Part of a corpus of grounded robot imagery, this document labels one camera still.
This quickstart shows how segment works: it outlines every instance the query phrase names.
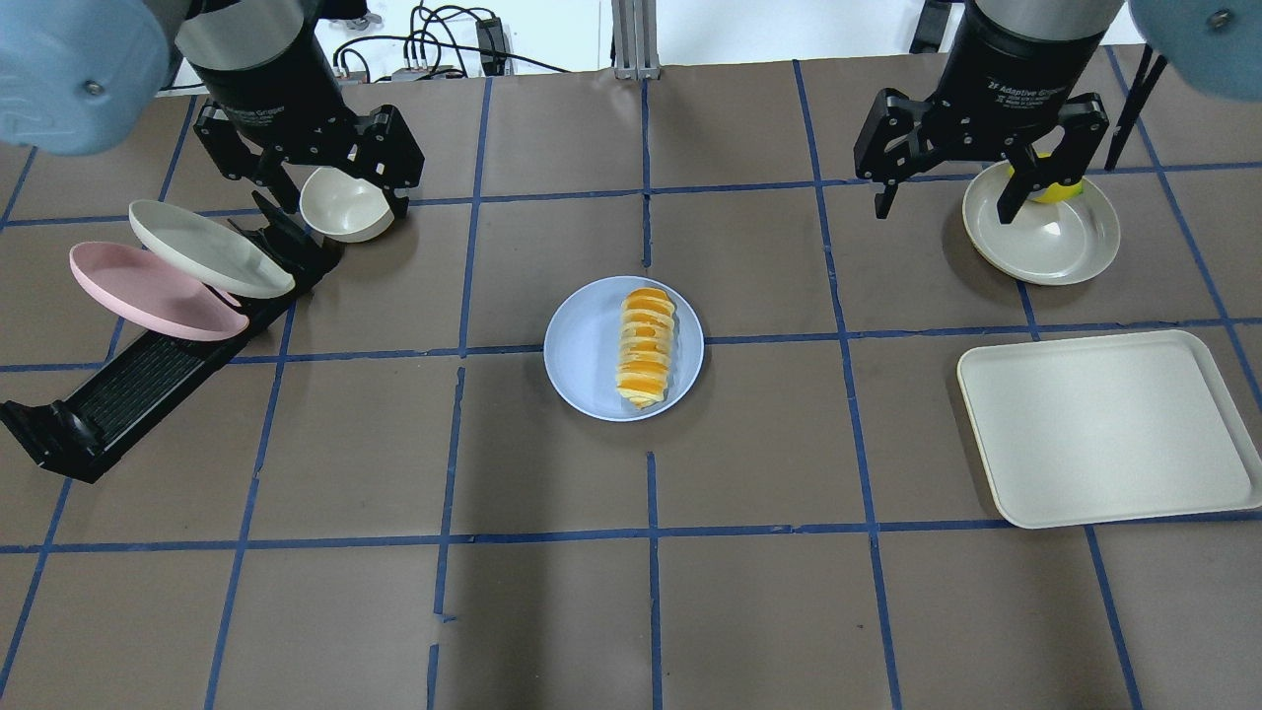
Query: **robotic arm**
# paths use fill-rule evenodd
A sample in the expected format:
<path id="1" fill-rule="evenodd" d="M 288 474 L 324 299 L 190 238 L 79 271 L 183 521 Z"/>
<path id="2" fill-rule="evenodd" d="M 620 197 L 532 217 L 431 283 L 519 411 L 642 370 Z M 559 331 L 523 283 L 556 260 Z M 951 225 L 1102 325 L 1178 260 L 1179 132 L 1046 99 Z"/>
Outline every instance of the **robotic arm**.
<path id="1" fill-rule="evenodd" d="M 1234 0 L 1233 10 L 1223 1 L 1232 3 L 1132 0 L 1132 14 L 1193 86 L 1262 100 L 1262 3 Z M 968 0 L 938 88 L 924 101 L 881 90 L 854 144 L 857 175 L 882 185 L 876 216 L 890 213 L 901 182 L 944 160 L 1011 161 L 997 204 L 1003 223 L 1031 192 L 1082 179 L 1109 120 L 1097 93 L 1069 92 L 1121 8 L 1122 0 Z M 1132 95 L 1138 102 L 1124 124 L 1147 91 Z M 1039 156 L 1034 141 L 1056 126 L 1060 144 Z"/>
<path id="2" fill-rule="evenodd" d="M 396 216 L 420 183 L 424 155 L 399 110 L 351 111 L 316 39 L 318 19 L 350 16 L 356 3 L 0 1 L 10 38 L 0 40 L 0 74 L 10 74 L 0 140 L 61 154 L 111 148 L 170 76 L 174 45 L 211 93 L 193 131 L 223 177 L 268 187 L 295 212 L 281 163 L 333 165 L 380 187 Z"/>

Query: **pink plate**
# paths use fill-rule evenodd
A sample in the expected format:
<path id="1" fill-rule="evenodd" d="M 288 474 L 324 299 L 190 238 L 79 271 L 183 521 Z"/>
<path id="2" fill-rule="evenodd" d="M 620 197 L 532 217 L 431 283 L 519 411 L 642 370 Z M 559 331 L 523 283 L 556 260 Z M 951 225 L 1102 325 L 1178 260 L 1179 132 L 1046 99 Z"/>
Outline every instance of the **pink plate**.
<path id="1" fill-rule="evenodd" d="M 163 334 L 226 339 L 250 324 L 202 281 L 135 246 L 77 243 L 71 248 L 71 271 L 100 304 Z"/>

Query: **plate with lemon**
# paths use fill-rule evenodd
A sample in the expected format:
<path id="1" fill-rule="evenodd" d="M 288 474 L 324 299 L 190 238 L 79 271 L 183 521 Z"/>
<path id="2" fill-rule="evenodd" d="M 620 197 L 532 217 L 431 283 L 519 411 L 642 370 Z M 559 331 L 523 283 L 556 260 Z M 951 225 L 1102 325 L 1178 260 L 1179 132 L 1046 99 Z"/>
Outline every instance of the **plate with lemon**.
<path id="1" fill-rule="evenodd" d="M 1012 223 L 1000 223 L 996 202 L 1012 168 L 982 170 L 964 192 L 964 227 L 973 246 L 1001 271 L 1040 285 L 1082 282 L 1117 256 L 1122 226 L 1117 211 L 1092 180 L 1053 184 L 1034 193 Z"/>
<path id="2" fill-rule="evenodd" d="M 575 290 L 544 335 L 548 378 L 572 407 L 608 422 L 665 412 L 697 382 L 705 335 L 675 289 L 610 276 Z"/>

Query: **rectangular tray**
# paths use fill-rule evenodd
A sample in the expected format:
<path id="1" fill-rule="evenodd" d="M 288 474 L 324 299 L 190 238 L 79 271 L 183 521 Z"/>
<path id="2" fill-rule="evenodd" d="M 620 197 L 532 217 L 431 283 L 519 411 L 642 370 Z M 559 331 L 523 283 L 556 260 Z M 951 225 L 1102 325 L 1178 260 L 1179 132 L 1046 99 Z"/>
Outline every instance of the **rectangular tray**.
<path id="1" fill-rule="evenodd" d="M 1000 513 L 1022 528 L 1262 506 L 1262 460 L 1184 330 L 976 347 L 957 377 Z"/>

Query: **white plate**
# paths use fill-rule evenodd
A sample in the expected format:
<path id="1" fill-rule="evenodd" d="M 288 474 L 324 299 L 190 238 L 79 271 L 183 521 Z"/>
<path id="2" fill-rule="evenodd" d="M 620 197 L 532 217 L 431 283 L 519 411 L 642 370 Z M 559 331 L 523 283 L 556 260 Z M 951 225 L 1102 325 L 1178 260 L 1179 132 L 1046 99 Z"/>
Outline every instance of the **white plate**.
<path id="1" fill-rule="evenodd" d="M 294 276 L 249 238 L 201 214 L 136 199 L 127 218 L 150 251 L 207 285 L 246 298 L 276 298 L 294 288 Z"/>
<path id="2" fill-rule="evenodd" d="M 1122 224 L 1095 183 L 1083 178 L 1082 194 L 1051 204 L 1026 201 L 1005 224 L 994 204 L 1007 183 L 1008 163 L 996 163 L 964 192 L 964 228 L 994 267 L 1030 282 L 1068 285 L 1097 276 L 1113 262 Z"/>
<path id="3" fill-rule="evenodd" d="M 957 376 L 994 504 L 1015 526 L 1262 506 L 1257 448 L 1190 333 L 977 347 Z"/>
<path id="4" fill-rule="evenodd" d="M 618 395 L 618 332 L 622 299 L 642 286 L 658 286 L 675 303 L 666 400 L 637 410 Z M 544 335 L 548 380 L 579 412 L 607 422 L 634 422 L 660 415 L 679 402 L 697 382 L 705 357 L 705 335 L 697 310 L 675 289 L 644 276 L 610 276 L 575 290 L 557 308 Z"/>

